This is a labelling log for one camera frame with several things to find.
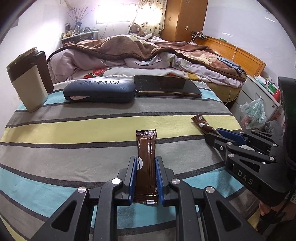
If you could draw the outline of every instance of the red object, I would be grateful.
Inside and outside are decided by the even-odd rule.
[[[84,79],[91,79],[91,78],[93,78],[93,76],[91,76],[91,75],[87,74],[87,75],[86,75],[86,76],[84,76],[83,78],[84,78]]]
[[[274,93],[274,98],[278,103],[281,101],[281,92],[279,90]]]
[[[100,74],[104,73],[105,71],[106,71],[106,69],[94,69],[93,74],[100,75]]]

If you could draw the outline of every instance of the wooden headboard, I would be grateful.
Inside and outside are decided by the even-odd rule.
[[[266,66],[266,63],[254,55],[222,40],[212,37],[207,38],[207,40],[203,40],[199,37],[196,37],[195,43],[198,45],[206,45],[210,49],[214,50],[217,54],[230,60],[232,60],[234,55],[233,62],[239,64],[245,70],[245,72],[251,76],[260,75]]]

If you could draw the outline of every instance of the human hand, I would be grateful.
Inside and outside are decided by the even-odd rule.
[[[283,200],[279,205],[275,207],[270,207],[263,202],[259,202],[259,211],[262,216],[269,213],[271,210],[279,211],[281,207],[284,205],[286,200]],[[288,205],[284,208],[283,213],[285,213],[284,217],[282,218],[281,222],[292,220],[296,215],[296,204],[289,202]]]

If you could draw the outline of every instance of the striped bedspread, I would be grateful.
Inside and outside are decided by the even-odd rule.
[[[136,130],[145,129],[157,130],[156,155],[178,178],[213,186],[242,215],[251,214],[255,197],[224,170],[191,120],[203,114],[214,128],[240,129],[206,84],[195,82],[201,99],[136,97],[127,104],[69,102],[66,84],[33,113],[21,104],[1,139],[0,218],[15,240],[29,240],[76,188],[116,177],[137,155]],[[175,240],[175,209],[118,207],[118,229],[118,240]]]

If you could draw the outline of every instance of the cabinet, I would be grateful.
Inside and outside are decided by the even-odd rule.
[[[99,39],[97,31],[81,33],[77,35],[73,35],[67,38],[62,39],[63,47],[67,45],[67,43],[71,42],[73,44],[77,44],[79,41],[86,39]]]
[[[253,77],[247,75],[247,80],[239,93],[239,96],[235,100],[234,105],[230,111],[242,126],[242,112],[239,110],[239,106],[252,102],[253,100],[263,99],[264,112],[267,120],[270,120],[275,112],[281,107],[275,98],[261,86]]]
[[[165,28],[160,37],[167,41],[190,42],[191,32],[203,29],[207,3],[208,0],[168,0]]]

